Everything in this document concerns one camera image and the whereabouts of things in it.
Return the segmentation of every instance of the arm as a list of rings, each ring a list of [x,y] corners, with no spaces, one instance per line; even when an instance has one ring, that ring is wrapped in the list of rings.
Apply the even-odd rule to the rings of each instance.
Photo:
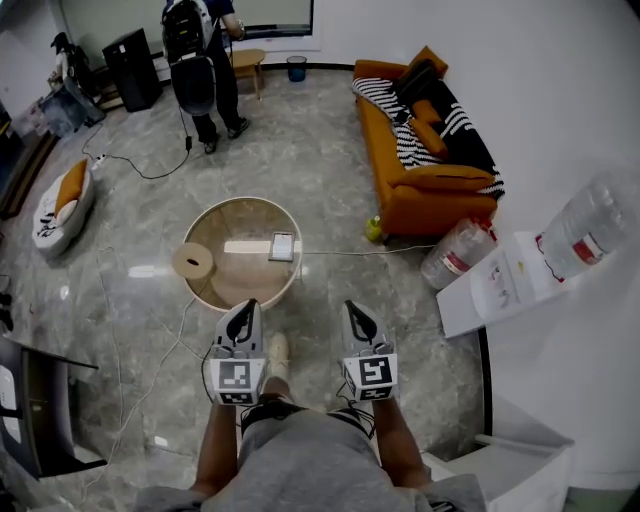
[[[238,22],[238,18],[236,18],[235,13],[225,14],[221,19],[231,37],[235,37],[236,39],[244,38],[244,29]]]
[[[382,469],[393,485],[421,489],[431,482],[395,398],[373,402]]]
[[[196,482],[191,490],[211,497],[224,489],[237,474],[236,408],[216,404],[211,408],[200,449]]]

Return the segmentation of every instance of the gray marble tile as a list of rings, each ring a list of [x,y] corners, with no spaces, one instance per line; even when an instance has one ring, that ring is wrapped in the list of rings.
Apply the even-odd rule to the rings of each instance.
[[[241,83],[239,111],[252,121],[241,139],[228,140],[213,112],[222,135],[213,155],[204,154],[187,117],[194,148],[171,176],[143,180],[127,162],[107,159],[95,171],[96,201],[85,228],[67,252],[46,261],[31,241],[31,212],[56,177],[83,158],[81,150],[98,128],[82,128],[57,144],[22,213],[2,225],[0,273],[12,277],[14,296],[15,329],[9,336],[100,367],[72,371],[74,431],[79,445],[108,458],[121,416],[114,341],[126,420],[150,390],[192,300],[171,269],[173,252],[211,206],[237,196],[264,197],[295,218],[306,251],[289,292],[264,313],[265,340],[283,332],[290,341],[296,400],[318,410],[344,406],[335,397],[342,384],[338,314],[345,300],[359,301],[387,322],[397,342],[400,402],[420,448],[443,457],[464,453],[482,427],[477,340],[444,339],[435,296],[419,274],[424,252],[310,254],[383,250],[364,237],[378,202],[351,73],[309,70],[305,82],[292,84],[280,70],[265,73],[265,79],[261,102],[250,81]],[[170,171],[185,156],[171,89],[165,88],[150,110],[110,112],[87,150],[130,158],[147,176]],[[189,307],[182,339],[199,356],[209,348],[220,317],[199,302]],[[102,470],[37,483],[2,452],[0,470],[11,473],[8,480],[33,506],[60,498],[80,510],[125,512],[147,485],[193,483],[210,411],[200,360],[177,346],[82,506],[87,483]]]

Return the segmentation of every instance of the sneaker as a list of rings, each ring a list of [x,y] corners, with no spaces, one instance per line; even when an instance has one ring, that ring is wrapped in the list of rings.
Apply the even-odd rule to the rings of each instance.
[[[232,130],[231,128],[229,128],[229,138],[230,139],[237,139],[238,137],[240,137],[240,135],[242,134],[243,131],[245,131],[247,128],[249,128],[249,125],[251,123],[249,122],[249,120],[246,117],[241,117],[240,118],[240,124],[238,125],[238,128],[236,130]]]
[[[220,136],[216,133],[216,138],[213,140],[213,142],[205,142],[204,143],[204,152],[207,155],[211,155],[212,153],[216,152],[216,148],[218,147],[218,139],[220,138]]]
[[[269,342],[269,375],[289,381],[289,342],[281,332]]]
[[[13,331],[13,319],[8,309],[0,309],[0,322],[5,325],[9,332]]]

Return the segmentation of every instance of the red label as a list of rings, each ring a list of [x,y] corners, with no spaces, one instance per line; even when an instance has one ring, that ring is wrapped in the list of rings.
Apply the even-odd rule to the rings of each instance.
[[[442,262],[445,266],[451,270],[454,274],[461,276],[471,267],[467,265],[464,261],[458,258],[457,254],[454,252],[450,252],[443,259]]]
[[[587,265],[595,265],[606,254],[598,246],[591,233],[588,233],[582,240],[574,244],[573,250],[576,251],[578,257]]]

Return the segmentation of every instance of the person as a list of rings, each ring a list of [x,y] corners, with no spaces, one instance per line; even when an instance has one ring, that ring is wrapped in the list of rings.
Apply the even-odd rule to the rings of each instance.
[[[222,20],[230,37],[242,39],[244,30],[236,18],[231,0],[204,0],[204,3],[207,5],[211,19],[216,24],[205,55],[211,59],[215,71],[218,113],[227,127],[229,138],[236,139],[249,128],[249,120],[238,115],[238,84],[222,43],[220,23],[216,20]],[[165,11],[172,4],[173,0],[167,0]],[[193,122],[196,125],[200,142],[204,143],[205,153],[210,155],[215,152],[219,136],[211,116],[209,114],[194,116]]]
[[[85,93],[79,82],[81,67],[83,67],[84,52],[73,46],[67,39],[67,34],[60,32],[51,47],[56,49],[56,70],[51,74],[52,81],[62,82],[69,94],[84,108],[87,113],[87,124],[93,126],[102,121],[106,114],[98,108],[93,99]]]
[[[270,378],[259,404],[211,411],[195,483],[151,487],[135,512],[486,511],[477,479],[432,482],[394,398],[373,402],[380,463],[353,409],[321,414],[295,405],[287,384],[287,340],[269,344]]]

